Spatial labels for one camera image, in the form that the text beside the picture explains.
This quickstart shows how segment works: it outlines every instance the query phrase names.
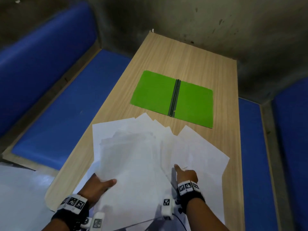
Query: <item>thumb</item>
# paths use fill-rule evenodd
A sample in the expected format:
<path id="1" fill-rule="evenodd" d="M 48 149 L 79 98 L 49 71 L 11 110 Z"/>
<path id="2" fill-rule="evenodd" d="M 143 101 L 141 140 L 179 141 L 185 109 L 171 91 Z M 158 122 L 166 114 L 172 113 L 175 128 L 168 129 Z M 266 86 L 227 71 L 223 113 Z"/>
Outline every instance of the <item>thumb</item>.
<path id="1" fill-rule="evenodd" d="M 177 173 L 182 171 L 181 168 L 177 164 L 174 165 L 174 169 Z"/>
<path id="2" fill-rule="evenodd" d="M 102 186 L 105 190 L 109 189 L 110 187 L 113 187 L 116 184 L 116 179 L 111 179 L 109 181 L 102 182 Z"/>

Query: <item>blue upholstery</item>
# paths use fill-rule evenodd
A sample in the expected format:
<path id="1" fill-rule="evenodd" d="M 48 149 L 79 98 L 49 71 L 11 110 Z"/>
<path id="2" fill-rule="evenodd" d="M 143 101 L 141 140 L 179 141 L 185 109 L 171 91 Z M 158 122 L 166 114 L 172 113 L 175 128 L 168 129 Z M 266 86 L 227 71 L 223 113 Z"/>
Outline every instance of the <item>blue upholstery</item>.
<path id="1" fill-rule="evenodd" d="M 273 100 L 291 208 L 297 230 L 308 230 L 308 78 Z"/>
<path id="2" fill-rule="evenodd" d="M 129 62 L 129 58 L 101 50 L 12 152 L 60 170 Z"/>
<path id="3" fill-rule="evenodd" d="M 0 136 L 95 40 L 94 16 L 81 2 L 0 52 Z"/>
<path id="4" fill-rule="evenodd" d="M 278 231 L 260 106 L 239 99 L 245 227 Z"/>

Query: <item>hand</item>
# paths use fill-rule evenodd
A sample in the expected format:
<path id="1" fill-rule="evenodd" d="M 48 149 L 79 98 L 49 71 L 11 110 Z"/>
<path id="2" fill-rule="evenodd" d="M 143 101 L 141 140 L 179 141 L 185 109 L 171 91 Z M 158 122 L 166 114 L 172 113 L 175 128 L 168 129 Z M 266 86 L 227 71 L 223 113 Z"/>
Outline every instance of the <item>hand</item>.
<path id="1" fill-rule="evenodd" d="M 198 182 L 198 177 L 194 170 L 183 171 L 177 164 L 174 165 L 174 169 L 176 171 L 176 181 L 178 184 L 188 180 L 193 181 L 195 183 Z"/>
<path id="2" fill-rule="evenodd" d="M 106 190 L 108 190 L 115 184 L 116 184 L 116 179 L 111 179 L 109 181 L 101 182 L 100 179 L 94 173 L 77 194 L 86 198 L 91 208 L 98 202 L 98 200 L 106 192 Z"/>

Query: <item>open folder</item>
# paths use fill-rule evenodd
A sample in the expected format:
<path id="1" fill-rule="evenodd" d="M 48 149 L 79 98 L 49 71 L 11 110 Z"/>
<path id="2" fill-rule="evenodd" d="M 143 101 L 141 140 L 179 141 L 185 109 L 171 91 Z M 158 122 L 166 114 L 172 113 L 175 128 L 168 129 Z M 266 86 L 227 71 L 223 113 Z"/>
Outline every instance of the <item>open folder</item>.
<path id="1" fill-rule="evenodd" d="M 213 91 L 179 79 L 145 70 L 130 103 L 213 128 Z"/>

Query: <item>wooden table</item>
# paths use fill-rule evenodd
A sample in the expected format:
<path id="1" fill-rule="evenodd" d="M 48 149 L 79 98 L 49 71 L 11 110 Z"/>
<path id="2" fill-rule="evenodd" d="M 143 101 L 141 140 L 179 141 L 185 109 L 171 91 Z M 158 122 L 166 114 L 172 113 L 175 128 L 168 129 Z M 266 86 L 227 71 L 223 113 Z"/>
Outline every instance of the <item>wooden table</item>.
<path id="1" fill-rule="evenodd" d="M 213 129 L 129 104 L 144 70 L 212 89 Z M 151 32 L 49 187 L 45 196 L 47 206 L 56 210 L 92 164 L 92 124 L 137 117 L 144 112 L 164 126 L 170 126 L 175 135 L 188 125 L 230 157 L 222 177 L 225 223 L 230 230 L 244 230 L 236 61 Z"/>

